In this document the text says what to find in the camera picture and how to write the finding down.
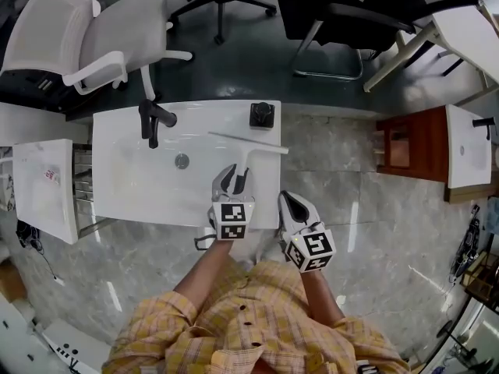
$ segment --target drain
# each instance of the drain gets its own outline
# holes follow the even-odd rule
[[[189,157],[184,153],[180,153],[175,157],[175,166],[178,169],[185,169],[189,166]]]

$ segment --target dark floor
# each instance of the dark floor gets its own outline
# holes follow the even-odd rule
[[[264,1],[277,5],[277,0]],[[186,0],[168,0],[168,11],[185,4]],[[151,72],[154,87],[162,94],[161,102],[256,98],[400,114],[455,103],[481,87],[476,70],[467,63],[445,78],[440,76],[457,58],[437,60],[438,47],[409,69],[393,72],[370,93],[363,92],[363,83],[396,53],[395,47],[375,61],[366,62],[363,78],[358,81],[295,78],[288,65],[299,42],[286,39],[279,14],[268,19],[264,9],[241,2],[228,3],[224,21],[226,42],[218,46],[213,41],[217,33],[216,7],[211,3],[184,14],[176,31],[168,33],[168,49],[194,51],[196,60],[186,63],[164,59],[154,65]],[[344,45],[328,44],[321,48],[315,44],[303,57],[303,64],[307,69],[321,70],[327,65],[335,72],[355,73],[358,68],[354,54]],[[140,72],[135,71],[129,76],[127,90],[120,92],[108,85],[69,119],[138,105],[144,97]],[[487,104],[495,108],[496,97]]]

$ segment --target black faucet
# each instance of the black faucet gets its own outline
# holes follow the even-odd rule
[[[139,105],[140,125],[142,138],[149,139],[149,147],[156,148],[157,124],[161,122],[166,127],[173,127],[177,123],[177,115],[168,112],[151,100],[144,100]]]
[[[484,118],[484,119],[475,119],[472,121],[473,127],[478,128],[480,126],[486,126],[487,127],[487,140],[490,140],[490,127],[496,125],[496,120],[494,117],[490,118]]]

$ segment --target chair seat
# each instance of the chair seat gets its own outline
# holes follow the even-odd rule
[[[110,51],[122,51],[126,71],[161,60],[166,50],[166,0],[120,0],[89,25],[80,53],[80,68]],[[100,86],[119,73],[101,71],[84,80]]]

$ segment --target white wall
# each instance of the white wall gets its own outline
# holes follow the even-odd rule
[[[86,144],[88,128],[62,114],[0,102],[0,146],[53,139]]]

